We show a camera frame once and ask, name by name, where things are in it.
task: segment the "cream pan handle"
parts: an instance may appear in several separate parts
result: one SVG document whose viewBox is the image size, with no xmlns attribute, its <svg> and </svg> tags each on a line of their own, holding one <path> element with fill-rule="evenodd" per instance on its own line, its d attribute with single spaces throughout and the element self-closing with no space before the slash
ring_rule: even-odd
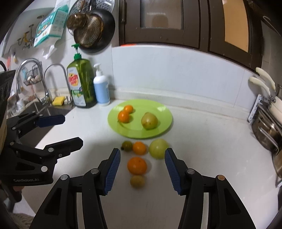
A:
<svg viewBox="0 0 282 229">
<path fill-rule="evenodd" d="M 265 80 L 268 80 L 271 84 L 271 87 L 272 89 L 275 91 L 276 88 L 275 88 L 275 82 L 273 81 L 273 79 L 270 77 L 270 75 L 264 71 L 263 69 L 259 68 L 259 67 L 256 67 L 255 68 L 255 71 L 262 77 L 264 78 Z"/>
<path fill-rule="evenodd" d="M 249 78 L 249 81 L 252 82 L 253 84 L 256 84 L 256 85 L 259 85 L 261 86 L 262 88 L 264 88 L 267 92 L 267 94 L 270 96 L 270 90 L 269 90 L 269 87 L 265 85 L 264 82 L 262 82 L 260 79 L 256 78 L 256 77 L 250 77 Z"/>
</svg>

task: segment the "green pump dispenser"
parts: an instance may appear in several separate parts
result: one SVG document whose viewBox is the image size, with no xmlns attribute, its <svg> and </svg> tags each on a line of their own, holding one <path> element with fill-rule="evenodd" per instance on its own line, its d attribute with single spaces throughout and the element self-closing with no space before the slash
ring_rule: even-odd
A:
<svg viewBox="0 0 282 229">
<path fill-rule="evenodd" d="M 73 101 L 77 107 L 89 108 L 97 103 L 93 85 L 94 71 L 90 61 L 82 59 L 78 53 L 79 44 L 72 47 L 76 49 L 76 54 L 74 61 L 67 67 L 67 73 Z"/>
</svg>

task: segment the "brown cabinet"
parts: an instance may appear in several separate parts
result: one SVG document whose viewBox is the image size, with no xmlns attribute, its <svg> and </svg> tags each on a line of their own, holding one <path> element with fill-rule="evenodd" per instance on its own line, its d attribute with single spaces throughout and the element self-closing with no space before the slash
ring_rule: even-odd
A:
<svg viewBox="0 0 282 229">
<path fill-rule="evenodd" d="M 261 66 L 262 29 L 245 0 L 120 0 L 119 41 L 165 43 Z"/>
</svg>

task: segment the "chrome faucet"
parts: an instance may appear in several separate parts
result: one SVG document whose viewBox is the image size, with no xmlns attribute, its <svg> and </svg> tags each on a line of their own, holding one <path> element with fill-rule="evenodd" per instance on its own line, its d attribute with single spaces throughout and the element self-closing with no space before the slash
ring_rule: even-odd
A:
<svg viewBox="0 0 282 229">
<path fill-rule="evenodd" d="M 43 99 L 39 99 L 36 96 L 36 98 L 39 100 L 39 102 L 42 104 L 42 105 L 45 105 L 45 104 L 51 104 L 53 99 L 52 99 L 52 95 L 51 93 L 49 92 L 47 86 L 46 86 L 46 83 L 45 83 L 45 80 L 43 78 L 43 67 L 42 67 L 42 64 L 39 60 L 35 59 L 35 58 L 29 58 L 29 59 L 26 59 L 23 63 L 21 63 L 18 71 L 17 71 L 17 89 L 16 89 L 16 95 L 17 95 L 17 98 L 19 97 L 18 95 L 21 93 L 21 86 L 20 86 L 20 75 L 21 75 L 21 70 L 22 68 L 27 64 L 27 63 L 35 63 L 37 64 L 38 66 L 38 69 L 39 69 L 39 74 L 40 74 L 40 78 L 42 79 L 42 84 L 43 84 L 43 87 L 44 87 L 44 90 L 45 90 L 45 97 Z"/>
<path fill-rule="evenodd" d="M 71 88 L 70 88 L 70 85 L 69 85 L 68 76 L 67 76 L 65 67 L 64 67 L 62 64 L 60 64 L 60 63 L 52 63 L 52 64 L 50 64 L 50 65 L 46 68 L 46 70 L 45 70 L 45 72 L 44 72 L 42 81 L 46 84 L 46 82 L 45 82 L 45 75 L 46 75 L 46 72 L 47 72 L 47 70 L 48 70 L 51 66 L 54 66 L 54 65 L 55 65 L 55 66 L 60 66 L 60 67 L 63 69 L 63 71 L 64 71 L 65 79 L 66 79 L 67 86 L 68 86 L 68 90 L 69 90 L 69 93 L 70 93 L 70 100 L 69 100 L 68 97 L 67 97 L 67 101 L 68 101 L 68 103 L 70 103 L 70 102 L 73 101 L 72 92 L 71 92 Z"/>
</svg>

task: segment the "orange fruit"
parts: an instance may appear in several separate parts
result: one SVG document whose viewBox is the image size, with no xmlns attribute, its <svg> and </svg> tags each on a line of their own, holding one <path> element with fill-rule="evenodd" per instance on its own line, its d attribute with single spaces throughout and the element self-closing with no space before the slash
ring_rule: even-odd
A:
<svg viewBox="0 0 282 229">
<path fill-rule="evenodd" d="M 127 168 L 134 175 L 143 175 L 147 170 L 147 163 L 140 157 L 133 157 L 127 162 Z"/>
<path fill-rule="evenodd" d="M 118 120 L 123 123 L 127 123 L 130 120 L 129 113 L 122 110 L 118 113 Z"/>
<path fill-rule="evenodd" d="M 124 111 L 126 111 L 126 112 L 128 112 L 128 113 L 132 113 L 133 112 L 133 106 L 131 106 L 131 105 L 126 105 L 125 107 L 124 107 Z"/>
<path fill-rule="evenodd" d="M 136 153 L 137 155 L 144 155 L 147 152 L 147 147 L 142 142 L 135 142 L 133 144 L 132 149 L 133 152 Z"/>
</svg>

